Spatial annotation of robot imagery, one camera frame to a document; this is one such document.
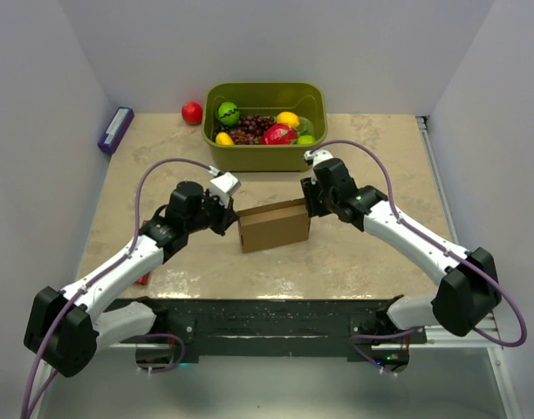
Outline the brown cardboard box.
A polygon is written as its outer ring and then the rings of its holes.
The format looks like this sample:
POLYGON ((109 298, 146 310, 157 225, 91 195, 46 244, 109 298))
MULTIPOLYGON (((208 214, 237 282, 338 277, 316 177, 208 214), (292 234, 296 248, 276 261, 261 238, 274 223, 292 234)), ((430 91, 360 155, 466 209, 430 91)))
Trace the brown cardboard box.
POLYGON ((300 243, 310 236, 311 219, 304 198, 240 210, 238 216, 242 253, 300 243))

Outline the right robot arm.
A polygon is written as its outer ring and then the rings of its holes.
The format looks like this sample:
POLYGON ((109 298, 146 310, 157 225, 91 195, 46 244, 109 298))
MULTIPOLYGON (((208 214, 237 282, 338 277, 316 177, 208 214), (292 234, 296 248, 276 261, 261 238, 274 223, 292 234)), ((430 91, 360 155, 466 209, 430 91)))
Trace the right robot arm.
POLYGON ((436 293, 397 296, 364 322, 360 331, 395 343, 416 326, 442 326, 465 336, 501 302, 500 293, 480 274, 497 279, 495 261, 482 247, 468 251, 393 211, 389 198, 371 185, 358 187, 345 163, 327 151, 308 152, 313 174, 301 180, 311 217, 334 214, 344 223, 389 244, 419 267, 436 293))

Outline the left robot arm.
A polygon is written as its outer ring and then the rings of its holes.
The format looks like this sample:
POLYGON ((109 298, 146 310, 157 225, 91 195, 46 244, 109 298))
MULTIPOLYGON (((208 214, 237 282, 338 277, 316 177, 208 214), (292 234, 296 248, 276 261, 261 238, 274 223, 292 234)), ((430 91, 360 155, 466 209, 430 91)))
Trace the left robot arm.
POLYGON ((45 287, 34 298, 24 345, 64 377, 84 369, 93 356, 123 340, 159 342, 168 334, 165 310, 148 298, 120 309, 109 306, 135 281, 188 244, 191 234, 212 230, 224 235, 237 220, 233 195, 241 183, 225 173, 204 189, 180 182, 168 203, 137 230, 116 255, 82 279, 56 291, 45 287))

